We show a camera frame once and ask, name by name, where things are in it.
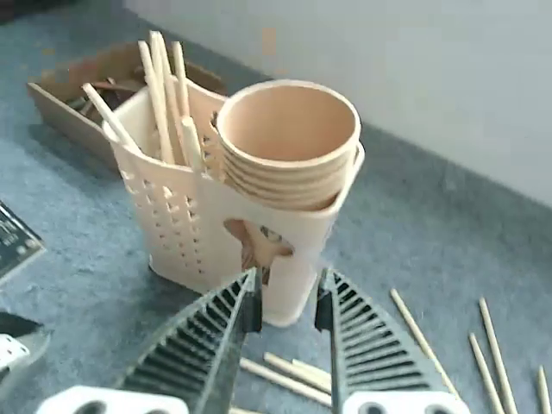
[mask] plastic utensil holder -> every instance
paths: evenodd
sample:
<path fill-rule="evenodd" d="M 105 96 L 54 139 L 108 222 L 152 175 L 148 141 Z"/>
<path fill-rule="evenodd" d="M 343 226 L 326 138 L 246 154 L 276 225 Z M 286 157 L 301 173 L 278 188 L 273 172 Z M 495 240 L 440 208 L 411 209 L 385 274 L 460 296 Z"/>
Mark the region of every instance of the plastic utensil holder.
<path fill-rule="evenodd" d="M 276 256 L 263 286 L 263 318 L 288 326 L 299 318 L 317 280 L 317 263 L 332 225 L 364 161 L 359 143 L 350 174 L 335 202 L 320 211 L 275 210 L 242 196 L 224 184 L 220 138 L 213 127 L 225 97 L 188 81 L 193 117 L 204 156 L 205 172 L 167 165 L 155 159 L 155 120 L 147 88 L 115 114 L 142 153 L 124 147 L 106 123 L 124 184 L 159 276 L 196 292 L 227 285 L 242 271 L 242 243 L 224 226 L 229 219 L 264 225 L 293 246 L 293 254 Z"/>

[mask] cardboard tray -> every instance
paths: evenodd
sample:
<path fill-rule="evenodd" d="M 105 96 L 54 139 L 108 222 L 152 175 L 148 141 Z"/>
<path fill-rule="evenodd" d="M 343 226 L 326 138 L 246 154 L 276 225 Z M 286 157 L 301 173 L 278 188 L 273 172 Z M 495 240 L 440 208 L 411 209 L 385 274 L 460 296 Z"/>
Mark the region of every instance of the cardboard tray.
<path fill-rule="evenodd" d="M 30 79 L 27 83 L 28 94 L 33 98 L 44 123 L 88 149 L 112 170 L 118 171 L 111 145 L 104 137 L 101 126 L 82 116 L 65 102 L 84 96 L 82 85 L 86 82 L 107 77 L 115 80 L 129 78 L 140 65 L 137 42 L 118 44 L 94 57 L 45 72 L 38 79 Z M 226 94 L 226 88 L 217 75 L 188 60 L 185 66 L 186 75 L 193 82 L 209 91 Z"/>

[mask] stack of paper cups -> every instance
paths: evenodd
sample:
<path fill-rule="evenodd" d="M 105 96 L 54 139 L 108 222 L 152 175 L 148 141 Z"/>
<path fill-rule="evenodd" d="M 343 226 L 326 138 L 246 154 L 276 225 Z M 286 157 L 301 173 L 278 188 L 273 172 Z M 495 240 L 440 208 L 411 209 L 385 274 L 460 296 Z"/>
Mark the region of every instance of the stack of paper cups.
<path fill-rule="evenodd" d="M 345 97 L 296 80 L 241 90 L 226 101 L 216 125 L 230 184 L 280 210 L 329 207 L 353 165 L 361 132 Z"/>

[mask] gray carpet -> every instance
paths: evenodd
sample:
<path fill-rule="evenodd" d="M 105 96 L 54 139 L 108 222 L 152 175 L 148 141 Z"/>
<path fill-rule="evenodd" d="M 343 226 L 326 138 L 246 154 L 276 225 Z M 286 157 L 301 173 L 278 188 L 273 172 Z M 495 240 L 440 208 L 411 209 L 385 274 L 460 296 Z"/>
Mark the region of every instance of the gray carpet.
<path fill-rule="evenodd" d="M 106 3 L 0 26 L 0 198 L 48 250 L 3 286 L 0 304 L 54 330 L 36 375 L 2 402 L 6 414 L 32 413 L 75 384 L 109 386 L 142 341 L 194 298 L 148 271 L 122 183 L 42 125 L 26 95 L 29 76 L 146 36 L 145 22 L 120 10 L 109 16 Z M 201 47 L 187 51 L 232 91 L 262 78 Z M 327 258 L 394 315 L 388 292 L 401 291 L 472 413 L 481 414 L 491 409 L 467 334 L 475 331 L 488 355 L 477 306 L 485 295 L 519 412 L 538 413 L 536 368 L 552 374 L 551 212 L 369 127 L 362 139 L 367 162 Z M 327 334 L 312 319 L 308 310 L 289 329 L 266 326 L 244 354 L 258 359 L 271 350 L 329 367 Z M 329 412 L 245 373 L 235 401 L 275 414 Z"/>

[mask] wooden chopstick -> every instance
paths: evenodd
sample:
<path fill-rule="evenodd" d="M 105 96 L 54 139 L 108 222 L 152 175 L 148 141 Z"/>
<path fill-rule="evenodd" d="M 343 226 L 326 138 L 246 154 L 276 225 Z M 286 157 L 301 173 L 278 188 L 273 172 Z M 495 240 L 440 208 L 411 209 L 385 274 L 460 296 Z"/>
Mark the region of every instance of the wooden chopstick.
<path fill-rule="evenodd" d="M 544 368 L 538 368 L 538 395 L 541 399 L 541 407 L 543 414 L 552 414 L 552 407 L 550 407 L 549 387 L 546 383 L 546 374 Z"/>
<path fill-rule="evenodd" d="M 155 122 L 157 123 L 157 129 L 159 130 L 161 160 L 166 162 L 167 164 L 174 164 L 173 148 L 171 146 L 171 140 L 169 138 L 166 115 L 165 111 L 163 110 L 161 95 L 156 78 L 157 75 L 155 74 L 149 48 L 145 41 L 139 41 L 138 47 L 140 48 L 140 56 L 142 64 L 144 66 L 144 71 L 146 73 L 146 83 L 149 88 L 149 94 L 152 98 Z"/>
<path fill-rule="evenodd" d="M 169 63 L 168 54 L 165 48 L 165 41 L 163 40 L 162 34 L 159 32 L 157 33 L 156 37 L 157 37 L 158 43 L 160 44 L 161 60 L 163 64 L 165 95 L 166 95 L 166 102 L 168 107 L 167 113 L 171 115 L 174 131 L 176 132 L 176 135 L 178 138 L 179 151 L 182 153 L 182 156 L 184 158 L 184 163 L 187 165 L 190 165 L 187 154 L 185 152 L 184 135 L 182 132 L 183 127 L 181 123 L 179 104 L 176 98 L 176 89 L 175 89 L 176 85 L 175 85 L 175 82 L 173 81 L 173 74 L 171 72 L 171 64 Z M 176 148 L 173 148 L 173 152 L 172 152 L 173 155 L 175 155 L 175 152 L 176 152 Z"/>
<path fill-rule="evenodd" d="M 505 414 L 504 407 L 500 402 L 499 393 L 497 392 L 497 389 L 494 386 L 494 383 L 492 382 L 492 377 L 491 377 L 491 373 L 489 372 L 489 367 L 485 362 L 485 357 L 481 352 L 480 345 L 477 343 L 477 338 L 475 337 L 474 334 L 469 334 L 469 341 L 472 344 L 472 350 L 474 351 L 475 360 L 477 361 L 477 365 L 480 369 L 481 377 L 483 378 L 483 383 L 485 384 L 487 393 L 491 398 L 494 412 L 496 414 Z"/>
<path fill-rule="evenodd" d="M 319 367 L 314 367 L 312 365 L 307 364 L 306 362 L 302 362 L 300 360 L 295 360 L 295 359 L 292 360 L 292 364 L 304 369 L 307 372 L 313 373 L 319 378 L 327 380 L 331 383 L 331 374 L 327 373 L 323 369 L 320 369 Z"/>
<path fill-rule="evenodd" d="M 405 320 L 406 324 L 410 328 L 412 334 L 416 338 L 420 348 L 427 355 L 427 357 L 430 358 L 435 364 L 435 367 L 439 372 L 439 374 L 441 375 L 445 386 L 447 386 L 448 390 L 451 393 L 453 393 L 459 400 L 461 400 L 460 394 L 456 391 L 456 388 L 452 383 L 452 381 L 450 380 L 450 377 L 447 375 L 445 368 L 442 367 L 441 362 L 439 362 L 439 360 L 437 359 L 437 356 L 433 352 L 433 349 L 431 349 L 430 344 L 425 339 L 425 336 L 423 335 L 422 330 L 420 330 L 420 328 L 417 326 L 417 323 L 414 320 L 414 317 L 406 307 L 405 302 L 400 297 L 396 289 L 391 289 L 391 297 L 395 302 L 395 305 L 397 305 L 398 311 L 403 316 L 403 319 Z"/>
<path fill-rule="evenodd" d="M 304 397 L 313 399 L 322 405 L 331 408 L 331 396 L 326 392 L 318 391 L 315 388 L 307 386 L 302 382 L 298 382 L 294 379 L 288 378 L 280 373 L 275 373 L 273 370 L 263 367 L 256 362 L 247 360 L 245 358 L 240 359 L 240 367 L 264 378 L 270 380 L 274 384 L 283 386 L 290 391 L 303 395 Z"/>
<path fill-rule="evenodd" d="M 270 352 L 265 352 L 263 359 L 270 365 L 285 371 L 286 373 L 290 373 L 307 384 L 315 386 L 316 388 L 331 394 L 331 381 L 328 382 L 320 376 L 317 376 L 315 373 L 309 372 L 304 368 L 298 367 L 297 365 L 293 365 L 289 361 L 286 361 L 275 354 L 271 354 Z"/>
<path fill-rule="evenodd" d="M 489 308 L 486 305 L 485 298 L 480 299 L 481 316 L 483 317 L 483 324 L 485 324 L 486 335 L 491 345 L 492 357 L 494 364 L 499 374 L 500 388 L 502 390 L 503 398 L 505 400 L 505 409 L 508 414 L 518 414 L 518 408 L 516 407 L 516 401 L 514 400 L 513 393 L 511 392 L 510 381 L 506 374 L 506 368 L 502 361 L 502 354 L 500 353 L 500 346 L 497 337 L 494 334 L 494 327 L 492 326 L 491 314 Z"/>
<path fill-rule="evenodd" d="M 191 119 L 191 116 L 185 116 L 182 119 L 182 135 L 183 147 L 186 153 L 188 165 L 195 173 L 200 173 L 204 170 L 204 159 L 199 146 L 198 131 L 196 124 Z"/>
<path fill-rule="evenodd" d="M 242 410 L 241 408 L 237 408 L 237 407 L 230 407 L 228 414 L 260 414 L 260 413 L 257 411 L 248 411 L 248 410 Z"/>
<path fill-rule="evenodd" d="M 179 41 L 172 43 L 172 56 L 174 58 L 174 66 L 176 68 L 176 77 L 179 80 L 179 100 L 180 100 L 180 115 L 190 116 L 190 101 L 188 98 L 188 81 L 186 79 L 186 69 L 184 64 L 184 55 L 182 53 L 182 45 Z"/>
<path fill-rule="evenodd" d="M 129 132 L 123 127 L 121 121 L 117 119 L 115 114 L 111 111 L 108 104 L 100 97 L 99 93 L 90 84 L 84 84 L 83 90 L 88 98 L 96 107 L 102 118 L 111 126 L 113 132 L 117 135 L 117 138 L 121 140 L 124 147 L 128 147 L 130 150 L 140 152 L 141 150 L 136 145 L 135 140 L 132 139 Z"/>
<path fill-rule="evenodd" d="M 163 109 L 163 113 L 166 116 L 166 106 L 165 106 L 165 86 L 164 86 L 164 77 L 163 77 L 163 58 L 161 53 L 161 48 L 165 45 L 161 45 L 159 43 L 159 36 L 161 35 L 160 32 L 156 31 L 150 31 L 149 32 L 149 38 L 150 38 L 150 47 L 152 50 L 152 64 L 154 65 L 154 71 L 155 71 L 155 78 L 157 79 L 157 87 L 159 89 L 160 94 L 160 101 L 161 101 L 161 108 Z"/>

